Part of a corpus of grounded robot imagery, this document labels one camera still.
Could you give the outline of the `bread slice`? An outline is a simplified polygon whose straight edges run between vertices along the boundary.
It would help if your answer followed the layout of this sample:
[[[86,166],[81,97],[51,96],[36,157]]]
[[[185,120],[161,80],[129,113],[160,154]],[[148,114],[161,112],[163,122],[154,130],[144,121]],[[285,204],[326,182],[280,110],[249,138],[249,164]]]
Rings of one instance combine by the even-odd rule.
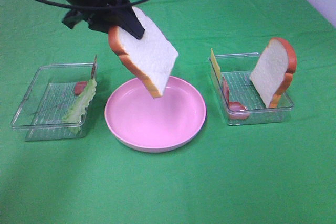
[[[283,38],[272,38],[255,65],[250,80],[265,107],[276,108],[297,68],[293,46]]]
[[[108,31],[112,51],[124,66],[144,84],[153,98],[162,97],[169,76],[179,55],[155,22],[140,8],[134,7],[136,17],[144,27],[141,39],[136,39],[119,26]]]

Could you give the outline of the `bacon strip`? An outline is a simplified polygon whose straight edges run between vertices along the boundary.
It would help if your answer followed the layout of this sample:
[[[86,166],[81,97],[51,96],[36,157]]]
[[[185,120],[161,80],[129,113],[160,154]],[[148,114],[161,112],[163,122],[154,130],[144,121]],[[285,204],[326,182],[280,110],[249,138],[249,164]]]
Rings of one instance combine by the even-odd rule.
[[[96,68],[97,68],[97,56],[95,56],[95,59],[94,59],[94,62],[93,62],[93,66],[92,66],[92,70],[91,70],[91,79],[93,79],[96,76]],[[73,89],[74,90],[73,91],[74,95],[80,95],[87,84],[88,84],[88,81],[77,82],[74,86],[74,89]]]
[[[229,86],[225,79],[222,77],[222,91],[224,98],[228,105],[227,114],[230,120],[246,120],[249,117],[249,113],[246,112],[247,108],[240,102],[232,102],[229,100]]]

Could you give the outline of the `yellow cheese slice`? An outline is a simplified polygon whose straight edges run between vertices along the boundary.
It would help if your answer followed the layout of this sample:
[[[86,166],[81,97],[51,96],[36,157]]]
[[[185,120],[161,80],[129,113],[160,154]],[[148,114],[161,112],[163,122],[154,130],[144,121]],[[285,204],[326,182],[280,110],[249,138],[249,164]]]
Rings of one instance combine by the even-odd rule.
[[[217,80],[220,82],[222,80],[222,75],[221,75],[221,68],[216,60],[213,48],[211,48],[211,56],[210,56],[210,61],[212,63],[214,72],[215,72],[215,76],[217,78]]]

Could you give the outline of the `green lettuce leaf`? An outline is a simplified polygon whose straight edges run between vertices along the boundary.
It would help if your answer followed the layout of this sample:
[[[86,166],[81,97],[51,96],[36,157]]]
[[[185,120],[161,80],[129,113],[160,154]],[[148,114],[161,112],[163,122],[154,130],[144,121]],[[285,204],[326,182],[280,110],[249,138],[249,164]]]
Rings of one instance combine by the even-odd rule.
[[[62,117],[62,123],[80,123],[82,116],[86,112],[86,108],[93,99],[96,93],[97,82],[95,79],[89,79],[88,84],[81,92],[80,95],[76,95],[76,99],[71,107],[67,109],[67,112]]]

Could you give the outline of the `pink round plate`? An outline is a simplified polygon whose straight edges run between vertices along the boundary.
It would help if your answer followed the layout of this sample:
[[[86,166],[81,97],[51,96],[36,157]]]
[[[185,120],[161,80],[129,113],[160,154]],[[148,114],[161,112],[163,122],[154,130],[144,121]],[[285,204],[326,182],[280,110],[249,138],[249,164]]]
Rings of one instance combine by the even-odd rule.
[[[110,95],[104,109],[106,124],[121,143],[150,153],[190,142],[201,130],[206,113],[200,92],[173,76],[160,98],[151,97],[139,79],[131,79]]]

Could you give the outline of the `clear left plastic container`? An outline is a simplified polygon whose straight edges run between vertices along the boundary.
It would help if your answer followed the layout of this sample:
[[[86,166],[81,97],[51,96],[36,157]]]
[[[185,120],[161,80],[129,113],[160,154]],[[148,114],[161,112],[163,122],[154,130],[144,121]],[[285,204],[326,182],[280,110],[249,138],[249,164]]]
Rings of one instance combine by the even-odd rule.
[[[85,81],[96,76],[96,63],[40,66],[11,121],[26,141],[82,138],[89,129],[91,101],[74,121],[66,118]]]

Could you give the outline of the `clear plastic container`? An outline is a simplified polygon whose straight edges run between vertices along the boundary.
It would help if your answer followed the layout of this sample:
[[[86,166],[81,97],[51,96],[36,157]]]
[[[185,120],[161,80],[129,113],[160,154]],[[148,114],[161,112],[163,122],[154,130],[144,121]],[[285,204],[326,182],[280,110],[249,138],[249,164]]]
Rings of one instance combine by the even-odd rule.
[[[260,53],[215,54],[215,57],[220,66],[221,75],[225,77],[230,89],[229,100],[240,102],[247,108],[246,112],[249,113],[249,117],[246,120],[229,119],[227,114],[228,105],[222,91],[222,80],[220,82],[217,80],[209,57],[212,83],[228,125],[278,123],[291,119],[293,102],[286,93],[281,96],[280,103],[276,108],[267,108],[249,78],[260,57]]]
[[[66,118],[85,81],[96,76],[96,63],[40,66],[11,121],[26,141],[82,138],[89,129],[91,101],[74,121]]]

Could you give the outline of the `clear right plastic container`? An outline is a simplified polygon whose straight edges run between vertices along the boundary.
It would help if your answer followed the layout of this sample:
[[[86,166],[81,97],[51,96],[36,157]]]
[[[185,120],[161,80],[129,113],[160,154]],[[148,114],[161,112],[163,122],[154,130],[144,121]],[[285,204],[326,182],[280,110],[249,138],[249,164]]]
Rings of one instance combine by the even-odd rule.
[[[278,123],[291,119],[293,102],[286,93],[281,96],[280,103],[276,108],[267,108],[249,78],[260,57],[260,53],[215,54],[215,57],[220,66],[221,75],[225,77],[230,89],[229,100],[240,102],[247,108],[246,112],[249,113],[249,117],[246,120],[229,119],[227,114],[228,105],[222,91],[222,80],[220,82],[217,80],[209,57],[212,83],[228,125]]]

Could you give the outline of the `green tablecloth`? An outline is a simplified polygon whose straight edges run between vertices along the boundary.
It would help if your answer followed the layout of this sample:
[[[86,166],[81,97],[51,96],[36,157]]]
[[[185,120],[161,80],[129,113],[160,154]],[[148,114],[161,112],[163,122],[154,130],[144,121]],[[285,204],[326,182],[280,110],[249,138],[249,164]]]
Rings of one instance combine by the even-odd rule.
[[[207,119],[187,145],[132,150],[104,120],[132,74],[107,36],[65,10],[1,0],[1,223],[335,223],[335,29],[306,0],[150,0],[143,11],[179,51],[174,75],[204,97]],[[208,57],[288,40],[298,66],[290,120],[228,126]],[[11,119],[41,65],[98,62],[88,135],[25,142]]]

